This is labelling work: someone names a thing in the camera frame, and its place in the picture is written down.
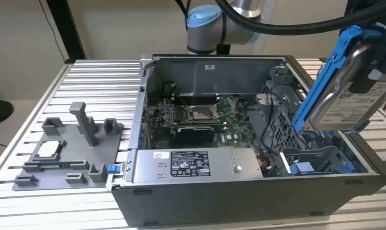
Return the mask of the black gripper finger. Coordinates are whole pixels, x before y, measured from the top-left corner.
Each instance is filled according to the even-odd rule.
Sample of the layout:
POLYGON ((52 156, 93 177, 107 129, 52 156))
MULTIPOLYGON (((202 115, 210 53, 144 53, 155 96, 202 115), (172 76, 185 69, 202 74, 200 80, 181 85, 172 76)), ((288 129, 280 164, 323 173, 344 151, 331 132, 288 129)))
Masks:
POLYGON ((367 93, 370 88, 375 84, 375 80, 368 78, 368 74, 378 67, 379 55, 376 45, 360 45, 354 49, 352 52, 352 76, 348 90, 351 93, 367 93))

